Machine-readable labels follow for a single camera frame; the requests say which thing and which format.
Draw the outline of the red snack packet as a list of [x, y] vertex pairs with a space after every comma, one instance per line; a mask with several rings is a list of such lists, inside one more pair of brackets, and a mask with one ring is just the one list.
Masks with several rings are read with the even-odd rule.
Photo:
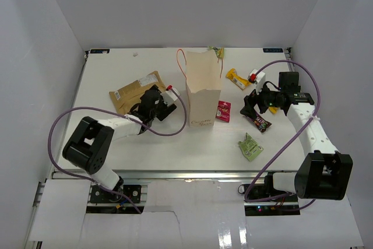
[[219, 100], [216, 118], [220, 121], [230, 122], [231, 103]]

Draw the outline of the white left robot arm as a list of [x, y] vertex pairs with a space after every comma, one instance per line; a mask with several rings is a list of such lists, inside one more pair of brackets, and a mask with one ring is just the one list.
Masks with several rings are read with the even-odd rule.
[[121, 117], [106, 120], [89, 116], [82, 118], [63, 148], [63, 158], [104, 187], [103, 195], [109, 201], [120, 200], [122, 179], [105, 163], [111, 142], [148, 131], [155, 119], [162, 121], [177, 108], [175, 102], [179, 97], [180, 93], [172, 86], [164, 92], [152, 86], [140, 97], [140, 102]]

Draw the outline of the brown kraft chips bag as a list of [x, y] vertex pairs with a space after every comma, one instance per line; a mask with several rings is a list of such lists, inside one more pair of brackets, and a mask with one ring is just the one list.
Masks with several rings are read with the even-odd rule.
[[140, 103], [140, 98], [146, 90], [156, 85], [161, 92], [166, 90], [160, 75], [157, 71], [142, 77], [134, 82], [116, 90], [109, 92], [110, 99], [118, 114], [125, 115], [137, 103]]

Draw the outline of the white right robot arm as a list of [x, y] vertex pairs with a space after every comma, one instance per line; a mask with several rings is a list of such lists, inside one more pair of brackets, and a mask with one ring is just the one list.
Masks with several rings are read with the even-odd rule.
[[305, 199], [341, 200], [344, 198], [353, 161], [350, 155], [340, 153], [331, 143], [316, 116], [315, 103], [299, 86], [286, 86], [279, 91], [263, 86], [244, 97], [240, 113], [245, 117], [258, 116], [255, 108], [264, 113], [269, 107], [284, 111], [297, 131], [305, 159], [297, 172], [275, 172], [268, 175], [263, 187], [264, 197], [278, 201], [284, 193]]

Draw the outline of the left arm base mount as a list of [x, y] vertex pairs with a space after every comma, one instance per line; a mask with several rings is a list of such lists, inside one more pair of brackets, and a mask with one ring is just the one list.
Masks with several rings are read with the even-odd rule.
[[104, 191], [97, 185], [91, 187], [86, 212], [95, 214], [141, 214], [144, 206], [140, 206], [142, 186], [123, 185], [117, 192], [127, 196], [139, 212], [133, 207], [127, 198]]

